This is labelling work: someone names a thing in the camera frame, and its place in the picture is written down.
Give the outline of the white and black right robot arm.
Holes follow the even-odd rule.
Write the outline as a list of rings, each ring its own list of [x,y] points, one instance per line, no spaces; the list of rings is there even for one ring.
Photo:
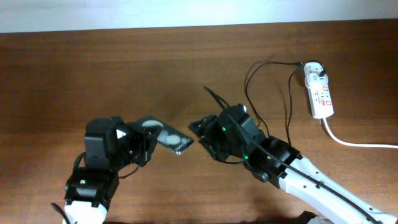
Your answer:
[[[303,200],[330,223],[397,223],[395,215],[334,182],[287,142],[267,137],[241,104],[194,121],[189,129],[213,159],[240,158],[257,180]]]

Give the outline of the black Galaxy flip phone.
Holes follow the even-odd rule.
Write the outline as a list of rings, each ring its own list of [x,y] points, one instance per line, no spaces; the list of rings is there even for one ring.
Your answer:
[[[191,137],[153,116],[145,116],[138,123],[144,128],[161,127],[157,141],[177,155],[181,155],[189,147],[194,145],[194,140]]]

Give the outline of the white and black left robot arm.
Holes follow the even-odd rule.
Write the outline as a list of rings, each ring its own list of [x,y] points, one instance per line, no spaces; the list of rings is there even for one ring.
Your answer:
[[[122,176],[134,164],[144,167],[151,159],[163,126],[126,123],[119,116],[98,118],[86,125],[85,151],[76,159],[65,184],[65,206],[55,203],[64,223],[103,223]]]

